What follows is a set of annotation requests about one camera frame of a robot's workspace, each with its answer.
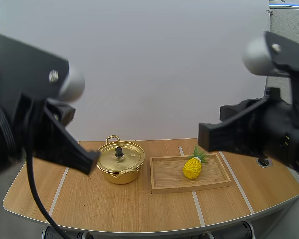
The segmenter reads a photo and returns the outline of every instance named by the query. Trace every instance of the pineapple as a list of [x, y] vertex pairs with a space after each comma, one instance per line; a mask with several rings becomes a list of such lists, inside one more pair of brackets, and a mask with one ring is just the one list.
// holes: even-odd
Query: pineapple
[[185, 164], [183, 168], [184, 175], [189, 179], [197, 178], [201, 172], [202, 163], [206, 163], [205, 153], [199, 151], [196, 145], [194, 155], [190, 157], [190, 160]]

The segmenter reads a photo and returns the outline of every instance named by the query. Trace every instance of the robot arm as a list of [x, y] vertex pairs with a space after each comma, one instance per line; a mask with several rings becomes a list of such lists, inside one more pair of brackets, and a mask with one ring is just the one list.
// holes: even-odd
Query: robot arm
[[65, 130], [75, 109], [50, 100], [73, 101], [83, 91], [68, 61], [0, 35], [0, 172], [24, 157], [30, 140], [35, 157], [89, 174], [99, 152], [86, 152]]
[[201, 123], [198, 144], [207, 151], [270, 157], [299, 172], [299, 44], [265, 32], [243, 60], [253, 74], [289, 77], [292, 104], [280, 98], [279, 88], [267, 88], [263, 99], [221, 106], [222, 123]]

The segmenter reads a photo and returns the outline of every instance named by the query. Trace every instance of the pineapple leaves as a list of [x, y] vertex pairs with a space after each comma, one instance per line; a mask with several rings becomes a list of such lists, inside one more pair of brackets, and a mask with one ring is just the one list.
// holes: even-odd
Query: pineapple leaves
[[201, 160], [202, 163], [206, 163], [207, 161], [205, 160], [205, 152], [200, 151], [198, 148], [198, 145], [196, 145], [195, 150], [194, 150], [194, 155], [191, 156], [191, 158], [197, 157]]

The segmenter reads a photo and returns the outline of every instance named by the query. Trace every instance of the pot handle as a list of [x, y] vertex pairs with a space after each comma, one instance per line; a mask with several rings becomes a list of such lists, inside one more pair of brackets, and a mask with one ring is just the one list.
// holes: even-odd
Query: pot handle
[[111, 174], [112, 177], [115, 177], [115, 178], [119, 178], [121, 177], [123, 174], [126, 174], [126, 173], [137, 173], [138, 170], [134, 169], [134, 168], [129, 168], [129, 169], [126, 169], [126, 170], [122, 170], [121, 172], [119, 172], [119, 174], [116, 176], [116, 175], [113, 175]]
[[120, 141], [120, 139], [117, 136], [112, 135], [112, 136], [106, 138], [105, 144], [108, 144], [109, 143], [109, 139], [111, 139], [111, 138], [116, 138], [118, 141]]

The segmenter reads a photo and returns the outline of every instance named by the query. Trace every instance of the wooden table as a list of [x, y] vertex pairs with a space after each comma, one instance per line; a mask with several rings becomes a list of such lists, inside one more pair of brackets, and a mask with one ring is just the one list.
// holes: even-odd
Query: wooden table
[[[153, 195], [150, 157], [180, 155], [180, 147], [185, 155], [190, 155], [197, 139], [135, 143], [143, 148], [146, 158], [140, 177], [126, 185], [109, 183], [98, 169], [86, 176], [34, 160], [39, 195], [59, 225], [109, 235], [186, 232], [260, 215], [299, 197], [299, 184], [279, 162], [261, 168], [255, 158], [225, 152], [218, 154], [230, 175], [229, 187]], [[104, 144], [80, 142], [86, 150], [97, 150]], [[30, 193], [26, 167], [18, 174], [3, 205], [10, 212], [45, 222]]]

